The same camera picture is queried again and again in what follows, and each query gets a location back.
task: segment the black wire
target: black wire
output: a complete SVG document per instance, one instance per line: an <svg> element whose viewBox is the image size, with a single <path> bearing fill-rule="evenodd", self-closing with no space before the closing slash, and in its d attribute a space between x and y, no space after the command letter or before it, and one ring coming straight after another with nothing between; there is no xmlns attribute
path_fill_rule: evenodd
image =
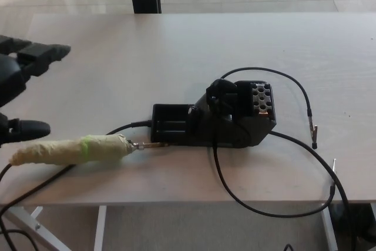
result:
<svg viewBox="0 0 376 251"><path fill-rule="evenodd" d="M357 248L357 234L356 234L356 231L355 231L354 221L353 221L353 217L352 217L351 210L350 210L350 204L348 202L345 189L343 188L342 183L340 182L340 179L337 177L335 172L333 172L332 168L327 164L327 162L325 162L325 160L318 153L316 153L315 150L310 148L304 142L302 142L298 139L292 138L291 136L284 135L283 133L279 133L279 132L271 131L270 134L274 135L274 136L278 136L279 138L287 139L287 140L294 142L295 144L298 144L299 146L303 147L305 150L310 152L319 161L320 164L322 164L324 169L331 176L333 182L337 186L338 192L341 195L343 206L344 206L345 212L347 214L348 225L349 225L349 230L350 230L350 234L351 234L351 251L355 251L356 248Z"/></svg>
<svg viewBox="0 0 376 251"><path fill-rule="evenodd" d="M125 125L125 126L121 126L117 129L114 129L112 130L111 132L107 133L106 135L112 135L114 133L117 133L117 132L120 132L124 129L128 129L128 128L138 128L138 127L141 127L141 126L147 126L147 127L151 127L152 126L152 121L148 120L148 121L141 121L141 122L134 122L134 123L130 123L128 125ZM45 186L48 186L50 183L52 183L54 180L56 180L57 178L59 178L60 176L68 173L71 169L73 169L76 165L68 165L67 167L65 167L64 169L62 169L60 172L56 173L55 175L51 176L49 179L47 179L46 181L42 182L40 185L36 186L35 188L31 189L30 191L26 192L25 194L21 195L20 197L16 198L15 200L9 202L7 205L5 205L1 210L0 210L0 228L1 228L1 232L4 234L4 237L5 237L5 240L6 242L8 243L9 247L11 248L12 251L17 251L16 247L14 246L14 243L12 241L12 239L9 237L8 235L8 231L2 221L2 216L4 215L4 213L10 208L12 207L13 205L16 205L18 204L19 202L23 201L24 199L26 199L27 197L33 195L34 193L36 193L37 191L41 190L42 188L44 188ZM12 167L11 164L8 164L5 166L5 168L1 171L0 173L0 181L1 179L3 178L4 174Z"/></svg>
<svg viewBox="0 0 376 251"><path fill-rule="evenodd" d="M324 169L329 173L329 175L331 176L332 180L334 181L335 185L337 186L338 191L339 191L339 193L340 193L340 195L342 197L342 201L343 201L343 204L344 204L344 207L345 207L345 211L347 213L348 220L349 220L349 226L350 226L350 232L351 232L351 250L355 251L355 248L356 248L356 233L355 233L355 230L354 230L353 219L351 217L350 206L349 206L349 202L348 202L345 190L344 190L344 188L343 188L343 186L342 186L339 178L337 177L337 175L333 172L333 170L330 168L330 166L324 161L324 159L319 154L317 154L315 152L315 150L313 150L312 148L310 148L305 143L303 143L300 140L297 140L295 138L292 138L291 136L284 135L282 133L271 131L270 134L274 135L274 136L278 136L280 138L287 139L287 140L289 140L291 142L294 142L294 143L298 144L299 146L303 147L305 150L309 151L322 164L322 166L324 167ZM278 215L278 214L272 214L272 213L266 213L266 212L263 212L263 211L259 211L259 210L255 209L255 208L253 208L253 207L245 204L243 201L241 201L231 191L231 189L228 187L226 181L224 180L224 177L223 177L220 165L219 165L218 154L217 154L217 141L216 141L215 136L214 136L214 141L213 141L213 155L214 155L214 161L215 161L215 164L216 164L216 168L217 168L217 171L218 171L219 178L220 178L220 180L222 182L222 185L224 186L225 190L229 193L229 195L237 203L241 204L246 209L251 210L252 212L258 213L260 215L269 216L269 217L279 217L279 218L292 218L292 217L308 216L308 215L312 215L312 214L318 213L318 212L320 212L320 211L323 210L322 208L324 207L324 205L322 205L322 207L320 207L320 208L318 208L318 209L316 209L314 211L303 213L303 214L296 214L296 215Z"/></svg>
<svg viewBox="0 0 376 251"><path fill-rule="evenodd" d="M284 76L284 77L286 77L288 79L291 79L301 89L301 91L302 91L302 93L304 95L305 102L307 104L307 115L308 115L308 117L312 117L311 103L310 103L310 100L308 98L306 90L304 89L304 87L296 79L294 79L292 76L290 76L290 75L288 75L286 73L282 73L280 71L276 71L276 70L269 69L269 68L263 68L263 67L244 67L244 68L234 69L234 70L232 70L230 72L225 73L223 76L221 76L221 79L226 78L227 76L231 75L232 73L241 72L241 71L252 71L252 70L255 70L255 71L266 71L266 72L276 73L278 75L281 75L281 76Z"/></svg>
<svg viewBox="0 0 376 251"><path fill-rule="evenodd" d="M39 249L38 249L35 241L33 240L33 238L27 232L25 232L24 230L20 230L20 229L8 229L8 230L6 230L6 232L7 233L19 233L20 235L26 236L30 240L32 246L34 247L34 250L35 251L39 251Z"/></svg>
<svg viewBox="0 0 376 251"><path fill-rule="evenodd" d="M294 248L290 244L287 244L283 251L287 251L288 248L290 248L291 251L294 251Z"/></svg>
<svg viewBox="0 0 376 251"><path fill-rule="evenodd" d="M244 208L254 212L254 213L257 213L257 214L260 214L260 215L263 215L263 216L267 216L267 217L277 217L277 218L281 218L281 219L292 219L292 218L297 218L297 217L306 217L306 216L311 216L313 214L316 214L318 212L321 212L322 210L324 210L326 207L329 206L329 204L331 203L331 201L333 200L333 197L334 197L334 194L335 194L335 185L331 185L330 186L330 196L328 198L328 200L320 207L312 210L312 211L309 211L309 212L305 212L305 213L300 213L300 214L292 214L292 215L280 215L280 214L273 214L273 213L267 213L267 212L264 212L264 211L260 211L260 210L257 210L247 204L245 204L243 201L241 201L232 191L231 189L229 188L229 186L227 185L226 181L224 180L224 177L223 177L223 174L222 174L222 171L221 171L221 167L219 165L219 160L218 160L218 154L217 154L217 145L213 144L213 155L214 155L214 161L216 163L216 168L217 168L217 171L218 171L218 175L219 175L219 178L222 182L222 185L224 186L225 190L229 193L229 195L239 204L241 204Z"/></svg>

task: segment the metal tip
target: metal tip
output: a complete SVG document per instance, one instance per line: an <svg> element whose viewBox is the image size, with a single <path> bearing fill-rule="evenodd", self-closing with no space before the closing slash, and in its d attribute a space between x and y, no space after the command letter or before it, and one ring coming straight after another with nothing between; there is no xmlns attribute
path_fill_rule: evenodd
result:
<svg viewBox="0 0 376 251"><path fill-rule="evenodd" d="M317 129L318 129L318 126L315 125L315 127L313 128L313 135L312 135L313 142L317 142Z"/></svg>
<svg viewBox="0 0 376 251"><path fill-rule="evenodd" d="M132 143L134 147L138 150L143 150L145 148L158 148L158 147L167 147L170 146L169 143L165 142L153 142L153 143Z"/></svg>
<svg viewBox="0 0 376 251"><path fill-rule="evenodd" d="M336 159L333 160L333 172L334 172L334 173L335 173L335 160L336 160Z"/></svg>

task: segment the cable connector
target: cable connector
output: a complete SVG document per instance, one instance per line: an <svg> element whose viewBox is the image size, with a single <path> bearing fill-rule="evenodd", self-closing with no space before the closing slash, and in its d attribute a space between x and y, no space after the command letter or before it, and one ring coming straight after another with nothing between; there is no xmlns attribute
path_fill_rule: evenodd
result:
<svg viewBox="0 0 376 251"><path fill-rule="evenodd" d="M312 148L317 149L317 125L313 126L312 116L308 116L308 121L310 123L310 132L312 138Z"/></svg>

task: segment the soldering station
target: soldering station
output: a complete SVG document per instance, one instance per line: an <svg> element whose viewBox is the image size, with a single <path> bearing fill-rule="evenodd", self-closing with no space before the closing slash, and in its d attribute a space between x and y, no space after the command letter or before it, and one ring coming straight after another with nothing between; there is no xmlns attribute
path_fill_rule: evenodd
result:
<svg viewBox="0 0 376 251"><path fill-rule="evenodd" d="M0 36L0 107L9 103L26 89L26 83L32 76L41 76L49 65L61 61L71 48L66 45L45 45L21 39ZM304 142L274 132L277 124L277 107L274 104L273 86L266 81L231 82L227 77L240 71L266 71L292 80L302 91L307 104L307 116L311 133L311 146ZM206 93L193 104L155 104L152 120L133 122L121 126L107 135L88 135L77 140L41 141L19 149L10 159L9 164L0 173L0 181L5 173L14 166L25 163L47 163L66 165L59 173L44 181L34 189L13 200L0 210L0 228L12 251L16 251L10 238L14 230L7 230L1 216L13 205L19 204L40 189L45 188L55 179L72 170L76 165L86 162L106 162L118 160L135 150L163 150L165 146L205 146L212 147L214 161L219 178L229 195L244 208L258 214L294 218L305 217L327 208L335 194L335 189L342 198L351 233L350 250L355 251L357 232L351 215L351 209L345 190L335 174L333 166L328 165L316 153L318 128L313 124L313 116L307 92L303 86L288 74L267 68L239 68L225 73L221 78L212 78ZM134 143L118 132L136 127L151 128L150 143ZM17 118L8 119L0 113L0 146L4 143L22 142L49 135L50 127L42 121L22 121ZM296 215L278 215L257 210L239 199L228 187L221 172L217 148L246 148L262 146L267 135L283 138L309 151L331 176L333 182L328 187L328 200L318 208ZM35 250L38 249L33 239L25 232ZM293 250L288 244L285 251Z"/></svg>

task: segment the black cable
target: black cable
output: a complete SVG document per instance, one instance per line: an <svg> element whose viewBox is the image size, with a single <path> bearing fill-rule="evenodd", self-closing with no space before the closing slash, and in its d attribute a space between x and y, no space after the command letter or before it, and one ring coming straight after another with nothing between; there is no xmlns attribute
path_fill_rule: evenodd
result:
<svg viewBox="0 0 376 251"><path fill-rule="evenodd" d="M293 248L290 244L287 244L287 245L284 247L283 251L287 251L287 249L290 249L291 251L294 251L294 248Z"/></svg>
<svg viewBox="0 0 376 251"><path fill-rule="evenodd" d="M350 230L350 234L351 234L351 251L355 251L356 247L357 247L357 234L356 234L356 231L355 231L353 217L351 215L350 204L348 202L345 189L343 188L342 183L340 182L340 179L337 177L335 172L333 172L332 168L327 164L327 162L325 162L325 160L318 153L316 153L315 150L310 148L304 142L302 142L298 139L292 138L291 136L284 135L283 133L279 133L279 132L271 131L270 134L274 135L274 136L278 136L279 138L287 139L287 140L294 142L295 144L298 144L299 146L303 147L305 150L310 152L319 161L319 163L324 167L324 169L331 176L333 182L337 186L338 192L341 195L343 206L344 206L345 212L347 214L348 225L349 225L349 230Z"/></svg>
<svg viewBox="0 0 376 251"><path fill-rule="evenodd" d="M19 233L20 235L26 236L30 240L30 242L31 242L34 250L35 251L39 251L38 246L36 245L36 243L33 240L33 238L30 236L29 233L25 232L24 230L20 230L20 229L8 229L8 230L6 230L6 232L7 233Z"/></svg>
<svg viewBox="0 0 376 251"><path fill-rule="evenodd" d="M134 123L130 123L128 125L125 125L125 126L121 126L117 129L114 129L112 130L111 132L107 133L106 135L112 135L114 133L117 133L117 132L120 132L124 129L128 129L128 128L138 128L138 127L142 127L142 126L147 126L147 127L151 127L152 126L152 121L151 120L148 120L148 121L141 121L141 122L134 122ZM14 243L12 242L12 239L9 237L8 235L8 231L2 221L2 216L4 215L4 213L10 208L12 207L13 205L16 205L18 204L19 202L23 201L24 199L26 199L27 197L33 195L34 193L36 193L37 191L41 190L42 188L44 188L45 186L48 186L50 183L52 183L54 180L56 180L57 178L59 178L60 176L66 174L67 172L69 172L71 169L73 169L76 165L68 165L67 167L65 167L64 169L62 169L60 172L56 173L55 175L51 176L49 179L47 179L46 181L42 182L40 185L36 186L35 188L31 189L30 191L24 193L23 195L21 195L20 197L16 198L15 200L9 202L7 205L5 205L1 210L0 210L0 228L1 228L1 232L4 234L4 237L5 237L5 240L6 242L8 243L9 247L11 248L12 251L17 251L16 247L14 246ZM0 181L1 179L3 178L4 174L12 167L11 164L8 164L5 166L5 168L1 171L0 173Z"/></svg>
<svg viewBox="0 0 376 251"><path fill-rule="evenodd" d="M287 139L287 140L289 140L291 142L294 142L294 143L298 144L299 146L303 147L305 150L309 151L322 164L322 166L324 167L324 169L329 173L329 175L331 176L334 184L337 186L338 191L339 191L339 193L340 193L340 195L342 197L342 201L343 201L343 204L344 204L344 207L345 207L345 211L346 211L347 216L348 216L348 221L349 221L349 226L350 226L349 228L350 228L350 232L351 232L351 251L355 251L355 248L356 248L356 233L355 233L355 229L354 229L354 225L353 225L353 219L351 217L350 206L349 206L349 202L348 202L345 190L344 190L344 188L343 188L343 186L342 186L339 178L337 177L337 175L333 172L333 170L330 168L330 166L324 161L324 159L319 154L317 154L315 152L315 150L313 150L312 148L310 148L305 143L303 143L300 140L297 140L295 138L292 138L291 136L284 135L282 133L271 131L270 134L274 135L274 136L278 136L280 138ZM243 201L241 201L231 191L231 189L228 187L226 181L224 180L224 177L223 177L220 165L219 165L218 154L217 154L217 141L216 141L215 138L214 138L214 141L213 141L213 155L214 155L214 161L215 161L215 164L216 164L216 168L217 168L217 171L218 171L219 178L220 178L220 180L222 182L222 185L224 186L225 190L229 193L229 195L237 203L241 204L243 207L245 207L248 210L251 210L252 212L255 212L255 213L258 213L258 214L264 215L264 216L269 216L269 217L279 217L279 218L302 217L302 216L308 216L308 215L312 215L312 214L318 213L318 212L320 212L320 211L323 210L322 208L324 207L325 204L326 205L330 204L330 202L326 201L326 203L324 205L322 205L322 207L320 207L320 208L318 208L318 209L316 209L314 211L303 213L303 214L296 214L296 215L278 215L278 214L272 214L272 213L266 213L266 212L263 212L263 211L259 211L259 210L255 209L255 208L253 208L253 207L245 204ZM333 187L333 185L330 187L331 194L334 191L334 188L332 188L332 187Z"/></svg>
<svg viewBox="0 0 376 251"><path fill-rule="evenodd" d="M224 180L224 177L223 177L223 174L222 174L222 171L221 171L221 167L219 165L219 161L218 161L218 154L217 154L217 145L213 144L213 154L214 154L214 161L216 163L216 168L217 168L217 171L218 171L218 175L219 175L219 178L222 182L222 185L224 186L225 190L227 190L227 192L229 193L229 195L239 204L241 204L244 208L248 209L248 210L251 210L252 212L254 213L257 213L257 214L260 214L260 215L263 215L263 216L267 216L267 217L277 217L277 218L281 218L281 219L292 219L292 218L297 218L297 217L306 217L306 216L311 216L313 214L316 214L318 212L321 212L322 210L324 210L326 207L329 206L329 204L331 203L331 201L333 200L333 197L334 197L334 194L335 194L335 185L331 185L330 186L330 196L328 198L328 200L320 207L312 210L312 211L309 211L309 212L305 212L305 213L300 213L300 214L292 214L292 215L280 215L280 214L273 214L273 213L267 213L267 212L264 212L264 211L260 211L260 210L257 210L247 204L245 204L243 201L241 201L232 191L231 189L229 188L229 186L227 185L226 181Z"/></svg>

